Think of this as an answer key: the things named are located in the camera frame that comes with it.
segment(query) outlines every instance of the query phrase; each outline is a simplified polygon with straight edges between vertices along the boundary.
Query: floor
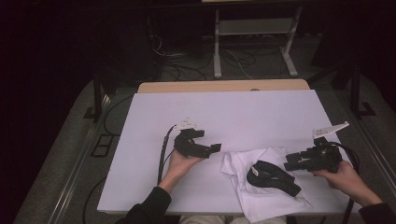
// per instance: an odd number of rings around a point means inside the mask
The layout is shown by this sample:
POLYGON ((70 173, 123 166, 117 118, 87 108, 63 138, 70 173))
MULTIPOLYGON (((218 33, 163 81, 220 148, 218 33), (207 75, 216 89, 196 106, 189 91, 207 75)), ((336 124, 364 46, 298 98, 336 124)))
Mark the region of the floor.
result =
MULTIPOLYGON (((157 49, 166 52, 160 81, 213 80, 212 37, 204 38, 202 51, 157 49)), ((221 40, 223 80, 290 78, 282 61, 279 46, 285 43, 281 35, 250 35, 221 40)), ((308 79, 322 68, 311 65, 320 36, 295 38, 290 56, 299 78, 308 79)), ((334 74, 310 85, 317 91, 333 124, 348 121, 351 127, 338 134, 340 141, 359 151, 361 176, 366 183, 396 211, 396 188, 392 181, 396 170, 396 115, 383 101, 376 86, 362 77, 361 100, 370 104, 376 116, 356 119, 348 109, 349 87, 334 90, 334 74)), ((19 212, 16 224, 22 223, 114 223, 122 215, 96 211, 106 174, 118 143, 128 105, 137 91, 119 89, 105 95, 103 116, 98 122, 84 119, 87 108, 93 106, 92 84, 79 95, 58 134, 35 184, 19 212)), ((322 217, 297 217, 299 224, 320 223, 322 217)), ((328 217, 324 223, 340 223, 342 216, 328 217)), ((359 215, 349 223, 363 223, 359 215)))

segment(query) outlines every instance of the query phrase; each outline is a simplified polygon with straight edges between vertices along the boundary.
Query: person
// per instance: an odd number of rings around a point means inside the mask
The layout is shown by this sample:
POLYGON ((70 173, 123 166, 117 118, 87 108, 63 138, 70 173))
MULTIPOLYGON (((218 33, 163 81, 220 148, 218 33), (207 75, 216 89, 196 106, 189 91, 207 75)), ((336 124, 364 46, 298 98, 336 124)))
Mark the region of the person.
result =
POLYGON ((366 224, 395 223, 396 215, 389 205, 383 203, 378 195, 363 182, 348 161, 341 161, 335 174, 327 170, 314 171, 312 174, 324 177, 331 187, 341 190, 355 203, 360 204, 362 208, 359 213, 366 224))
MULTIPOLYGON (((170 193, 173 188, 194 164, 202 160, 202 158, 195 157, 186 158, 174 150, 169 161, 168 171, 158 187, 155 187, 145 201, 136 204, 126 217, 117 221, 116 224, 163 223, 163 216, 171 202, 170 193)), ((366 224, 390 224, 396 220, 396 215, 389 205, 383 203, 367 187, 349 162, 341 161, 338 172, 335 174, 327 170, 312 173, 315 176, 324 177, 331 187, 341 190, 354 202, 360 204, 362 209, 359 212, 366 224)))

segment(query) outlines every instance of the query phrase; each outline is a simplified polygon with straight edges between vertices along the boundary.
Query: background desk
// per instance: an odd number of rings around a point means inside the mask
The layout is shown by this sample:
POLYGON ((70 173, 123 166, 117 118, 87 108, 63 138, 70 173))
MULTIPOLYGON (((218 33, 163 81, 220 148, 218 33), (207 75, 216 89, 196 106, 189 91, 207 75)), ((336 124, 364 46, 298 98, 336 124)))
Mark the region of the background desk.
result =
MULTIPOLYGON (((265 82, 251 82, 252 86, 247 88, 260 89, 259 84, 265 86, 265 82)), ((177 85, 191 87, 192 84, 205 83, 177 85)), ((244 86, 242 84, 249 86, 239 81, 229 84, 236 88, 244 86)), ((148 83, 139 92, 156 85, 162 83, 148 83)), ((99 211, 125 213, 145 200, 156 185, 163 137, 170 127, 186 117, 197 123, 197 129, 205 130, 205 136, 196 139, 198 144, 222 143, 222 149, 197 164, 180 181, 172 194, 169 214, 241 214, 229 177, 219 171, 224 152, 265 147, 286 147, 289 153, 298 152, 313 146, 313 129, 331 126, 316 93, 311 90, 138 93, 125 121, 99 211)), ((172 150, 177 135, 177 131, 171 133, 167 153, 172 150)), ((328 140, 338 141, 338 138, 333 134, 328 140)), ((313 205, 313 209, 302 214, 345 211, 348 197, 330 189, 324 179, 313 177, 307 171, 297 171, 294 175, 313 205)))

